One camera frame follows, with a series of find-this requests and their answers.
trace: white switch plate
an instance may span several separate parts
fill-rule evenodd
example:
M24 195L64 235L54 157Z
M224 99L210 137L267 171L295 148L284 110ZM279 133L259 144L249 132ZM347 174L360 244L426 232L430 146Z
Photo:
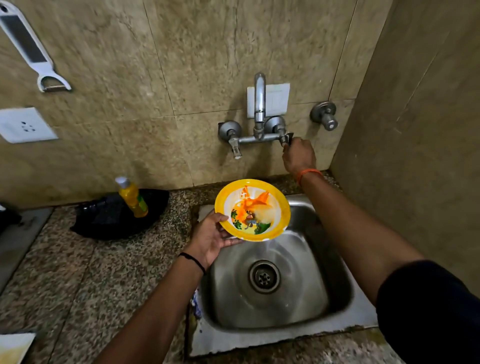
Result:
M35 108L0 110L0 134L9 143L58 139Z
M288 107L288 94L290 84L267 85L266 115L285 115ZM247 87L247 117L254 118L255 113L255 87Z

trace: wall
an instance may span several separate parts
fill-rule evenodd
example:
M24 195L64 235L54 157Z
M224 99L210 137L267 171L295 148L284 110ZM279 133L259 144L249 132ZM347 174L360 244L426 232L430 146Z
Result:
M480 294L480 4L394 1L332 162L345 192Z
M246 87L263 71L290 82L289 131L328 168L390 0L16 0L71 93L41 94L0 33L0 108L35 106L60 140L0 141L0 200L34 207L88 200L126 174L183 188L284 173L279 143L234 160L217 124L245 119ZM337 130L308 120L339 107Z

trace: dish soap bottle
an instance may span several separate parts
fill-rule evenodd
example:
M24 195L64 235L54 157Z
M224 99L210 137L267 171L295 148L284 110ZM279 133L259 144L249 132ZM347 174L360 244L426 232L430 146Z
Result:
M119 185L119 194L132 210L136 218L142 218L148 214L148 206L138 191L138 187L130 182L127 177L117 177L115 182Z

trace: countertop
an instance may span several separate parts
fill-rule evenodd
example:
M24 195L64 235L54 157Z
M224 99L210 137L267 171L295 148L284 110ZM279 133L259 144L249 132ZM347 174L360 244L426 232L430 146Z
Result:
M290 177L268 181L284 194L301 192ZM0 331L37 333L25 363L91 363L188 242L195 211L212 204L225 184L172 191L165 213L151 228L107 243L71 232L74 207L56 208L0 296ZM183 361L184 329L182 322L165 363ZM192 362L401 363L378 329L236 350Z

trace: bottle cap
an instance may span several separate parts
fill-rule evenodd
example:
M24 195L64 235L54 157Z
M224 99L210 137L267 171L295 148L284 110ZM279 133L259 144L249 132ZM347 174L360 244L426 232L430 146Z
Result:
M130 186L130 180L127 177L117 177L115 179L115 182L121 187L121 188L128 188Z

